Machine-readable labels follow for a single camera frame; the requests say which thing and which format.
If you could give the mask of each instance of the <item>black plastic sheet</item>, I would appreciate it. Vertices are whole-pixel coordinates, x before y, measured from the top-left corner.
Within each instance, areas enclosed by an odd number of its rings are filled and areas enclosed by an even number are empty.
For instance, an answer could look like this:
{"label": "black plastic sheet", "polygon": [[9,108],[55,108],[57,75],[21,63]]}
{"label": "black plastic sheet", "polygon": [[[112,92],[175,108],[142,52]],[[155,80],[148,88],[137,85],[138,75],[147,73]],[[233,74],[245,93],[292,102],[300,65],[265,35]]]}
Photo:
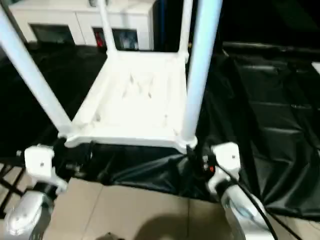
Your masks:
{"label": "black plastic sheet", "polygon": [[[93,47],[30,50],[73,118],[106,59]],[[51,143],[57,131],[8,60],[0,63],[0,155]],[[201,156],[235,142],[241,180],[274,213],[320,219],[320,76],[308,60],[215,54],[197,128]],[[159,147],[82,144],[74,177],[214,201],[185,155]]]}

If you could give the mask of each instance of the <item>metal stand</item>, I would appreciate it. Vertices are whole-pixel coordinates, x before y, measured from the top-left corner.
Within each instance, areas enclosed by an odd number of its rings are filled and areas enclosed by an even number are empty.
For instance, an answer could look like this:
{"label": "metal stand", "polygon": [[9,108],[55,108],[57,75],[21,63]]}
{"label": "metal stand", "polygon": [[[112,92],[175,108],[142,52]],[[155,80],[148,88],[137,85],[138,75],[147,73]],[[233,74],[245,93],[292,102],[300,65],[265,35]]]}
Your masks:
{"label": "metal stand", "polygon": [[1,205],[0,205],[0,219],[4,219],[6,216],[5,208],[12,197],[12,194],[17,194],[18,196],[22,197],[24,194],[22,191],[20,191],[17,188],[17,185],[19,184],[21,178],[23,177],[25,173],[25,168],[22,168],[18,174],[18,176],[15,178],[13,184],[10,184],[6,180],[4,180],[4,177],[11,172],[13,167],[4,165],[0,171],[0,185],[2,185],[4,188],[8,189],[8,193],[6,194],[5,198],[3,199]]}

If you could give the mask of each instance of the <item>white cabinet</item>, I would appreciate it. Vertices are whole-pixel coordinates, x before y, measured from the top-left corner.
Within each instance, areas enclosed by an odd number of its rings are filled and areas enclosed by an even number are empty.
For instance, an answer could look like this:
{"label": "white cabinet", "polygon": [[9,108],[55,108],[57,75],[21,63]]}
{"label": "white cabinet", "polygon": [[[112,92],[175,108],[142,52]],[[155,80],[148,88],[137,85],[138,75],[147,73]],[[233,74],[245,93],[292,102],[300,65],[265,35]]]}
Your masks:
{"label": "white cabinet", "polygon": [[[156,1],[109,0],[109,22],[117,47],[154,50]],[[49,42],[72,37],[76,45],[97,46],[100,38],[104,42],[99,9],[91,7],[88,0],[22,0],[10,10],[28,42],[47,42],[50,37]]]}
{"label": "white cabinet", "polygon": [[37,42],[40,36],[37,36],[37,28],[66,27],[66,33],[71,34],[73,42],[76,45],[84,45],[85,41],[81,32],[81,28],[77,21],[77,16],[74,12],[60,12],[60,11],[38,11],[38,10],[15,10],[12,11],[13,16],[19,25],[25,39],[28,42]]}

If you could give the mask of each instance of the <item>beige floor tile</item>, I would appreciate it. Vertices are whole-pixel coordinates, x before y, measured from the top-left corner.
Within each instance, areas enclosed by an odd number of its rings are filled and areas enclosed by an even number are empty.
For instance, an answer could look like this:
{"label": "beige floor tile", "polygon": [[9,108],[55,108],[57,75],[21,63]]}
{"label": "beige floor tile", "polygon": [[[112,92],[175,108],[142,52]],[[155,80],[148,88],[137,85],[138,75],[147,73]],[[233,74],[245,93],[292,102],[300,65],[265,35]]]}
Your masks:
{"label": "beige floor tile", "polygon": [[[24,192],[27,187],[31,187],[33,184],[32,184],[32,180],[31,178],[26,174],[24,173],[24,175],[22,176],[17,188]],[[12,194],[11,196],[11,199],[9,200],[9,202],[7,203],[4,211],[7,212],[9,209],[11,209],[14,205],[16,205],[20,200],[20,196],[18,196],[17,194]]]}
{"label": "beige floor tile", "polygon": [[0,219],[0,240],[4,239],[4,221]]}
{"label": "beige floor tile", "polygon": [[289,227],[302,239],[319,240],[320,224],[314,221],[307,221],[298,218],[287,217]]}
{"label": "beige floor tile", "polygon": [[[3,178],[4,180],[6,180],[8,183],[13,184],[16,177],[18,176],[19,172],[20,172],[21,168],[20,167],[14,167],[7,175],[5,175],[5,177]],[[23,186],[18,186],[18,189],[21,191],[24,191],[25,189],[23,189]],[[8,193],[8,189],[6,189],[5,187],[0,185],[0,203],[2,203],[2,201],[4,200],[4,198],[6,197]]]}
{"label": "beige floor tile", "polygon": [[102,185],[99,183],[72,178],[67,192],[61,194],[55,201],[51,222],[44,239],[81,239],[101,189]]}
{"label": "beige floor tile", "polygon": [[232,240],[231,228],[220,204],[190,200],[188,239]]}
{"label": "beige floor tile", "polygon": [[[271,216],[267,215],[267,217],[272,224],[279,240],[291,240],[291,235],[279,223],[277,223]],[[276,215],[276,217],[280,219],[285,225],[289,224],[286,217],[278,215]]]}
{"label": "beige floor tile", "polygon": [[184,240],[188,200],[123,186],[103,187],[84,240],[108,232],[125,240]]}

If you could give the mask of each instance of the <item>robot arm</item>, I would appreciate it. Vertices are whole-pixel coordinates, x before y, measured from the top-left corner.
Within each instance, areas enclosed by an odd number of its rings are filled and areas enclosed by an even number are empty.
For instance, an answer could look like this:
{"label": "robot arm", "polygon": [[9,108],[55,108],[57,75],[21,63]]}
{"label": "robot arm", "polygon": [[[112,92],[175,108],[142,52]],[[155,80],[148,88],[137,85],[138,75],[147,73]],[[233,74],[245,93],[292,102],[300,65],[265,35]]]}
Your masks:
{"label": "robot arm", "polygon": [[[276,240],[252,199],[234,181],[239,179],[241,167],[238,146],[229,142],[214,146],[211,151],[212,156],[202,158],[203,170],[210,172],[207,188],[219,197],[234,239]],[[32,146],[24,155],[26,170],[37,183],[6,215],[5,240],[41,240],[51,220],[54,200],[67,190],[67,182],[57,176],[52,167],[55,153],[51,148]],[[254,199],[265,215],[262,203],[256,197]]]}
{"label": "robot arm", "polygon": [[[275,240],[272,230],[268,227],[263,216],[257,207],[249,199],[247,194],[236,184],[231,177],[225,173],[227,170],[233,179],[239,180],[239,170],[241,168],[238,145],[229,142],[213,146],[211,157],[203,158],[203,169],[214,167],[215,172],[207,183],[209,192],[218,196],[224,208],[225,215],[231,226],[235,240]],[[265,208],[260,200],[251,195],[263,214],[266,215]]]}

